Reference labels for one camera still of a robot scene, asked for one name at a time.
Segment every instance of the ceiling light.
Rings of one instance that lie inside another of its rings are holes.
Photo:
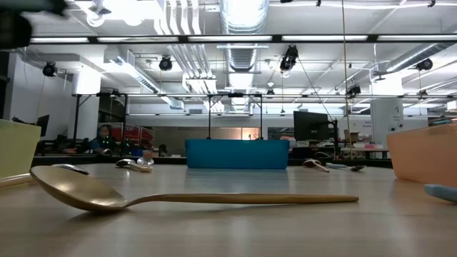
[[[385,35],[379,36],[378,41],[424,41],[424,40],[457,40],[457,35]]]
[[[268,46],[218,45],[217,49],[268,49]]]
[[[132,37],[99,37],[97,38],[102,43],[121,43],[121,42],[132,42],[132,43],[151,43],[151,42],[177,42],[177,36],[132,36]]]
[[[65,38],[31,38],[30,43],[32,44],[69,44],[69,43],[88,43],[89,40],[86,37],[65,37]]]
[[[158,94],[129,94],[129,97],[159,97]]]
[[[167,94],[170,97],[208,97],[206,94]]]
[[[272,36],[190,36],[189,41],[203,41],[203,42],[215,42],[215,41],[271,41]]]
[[[347,41],[365,41],[367,35],[346,35]],[[343,41],[343,35],[330,36],[283,36],[283,41]]]

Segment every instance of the blue container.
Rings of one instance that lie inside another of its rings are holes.
[[[286,169],[286,140],[186,140],[189,168]]]

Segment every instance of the wire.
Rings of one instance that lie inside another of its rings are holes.
[[[41,103],[41,96],[43,96],[44,91],[44,81],[46,80],[46,76],[43,75],[43,85],[41,86],[40,97],[38,98],[38,107],[36,107],[36,118],[39,117],[40,114],[40,103]]]
[[[352,138],[351,138],[351,127],[349,126],[349,102],[348,102],[348,66],[346,64],[346,19],[344,15],[344,0],[341,0],[341,9],[343,11],[343,52],[344,52],[344,78],[345,78],[345,85],[346,85],[346,119],[348,122],[348,133],[349,133],[349,155],[351,156],[351,160],[353,159],[352,156]]]
[[[422,78],[421,78],[421,70],[418,70],[419,72],[419,90],[422,91]],[[422,115],[422,106],[421,106],[422,100],[419,101],[419,115]]]
[[[317,98],[318,98],[319,101],[321,102],[323,108],[326,110],[326,113],[327,113],[328,117],[330,117],[330,119],[333,120],[332,116],[330,115],[330,113],[329,113],[328,110],[327,110],[327,107],[326,107],[325,103],[322,102],[322,99],[321,99],[321,97],[319,96],[319,93],[317,92],[316,88],[314,88],[313,82],[311,82],[311,80],[310,80],[310,78],[309,78],[309,76],[308,76],[308,73],[307,73],[306,70],[305,70],[305,66],[303,66],[303,64],[301,63],[300,57],[298,57],[297,59],[298,59],[298,61],[300,62],[301,68],[303,69],[303,71],[304,71],[304,73],[305,73],[305,75],[306,75],[306,78],[308,79],[308,82],[309,82],[309,84],[311,85],[311,88],[313,88],[314,93],[317,95]]]
[[[281,77],[281,95],[282,95],[282,101],[281,101],[281,113],[284,113],[284,77]]]
[[[270,78],[268,79],[268,82],[270,82],[271,79],[273,78],[273,75],[274,75],[276,69],[278,68],[279,63],[281,62],[281,57],[282,57],[282,56],[280,56],[279,59],[278,59],[278,61],[276,62],[276,66],[274,67],[273,73],[271,74]]]
[[[24,65],[23,69],[24,69],[24,78],[26,79],[26,87],[28,88],[29,87],[29,80],[27,79],[26,59],[25,59],[25,58],[28,58],[28,57],[27,57],[27,54],[25,53],[25,51],[23,51],[22,49],[18,49],[18,50],[24,55],[24,60],[22,60],[22,63]]]

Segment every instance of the spoon handle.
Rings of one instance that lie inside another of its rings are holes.
[[[127,206],[149,201],[179,203],[303,204],[355,202],[358,201],[358,196],[270,193],[177,193],[145,196],[131,201]]]
[[[21,185],[23,183],[30,183],[33,181],[34,181],[34,179],[28,173],[16,175],[16,176],[10,176],[7,178],[0,179],[0,188],[7,187],[7,186]]]

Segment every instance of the wooden table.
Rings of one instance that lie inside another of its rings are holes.
[[[37,185],[0,189],[0,256],[456,256],[457,205],[390,169],[330,174],[83,166],[127,198],[152,193],[344,193],[358,203],[240,206],[145,203],[97,216]]]

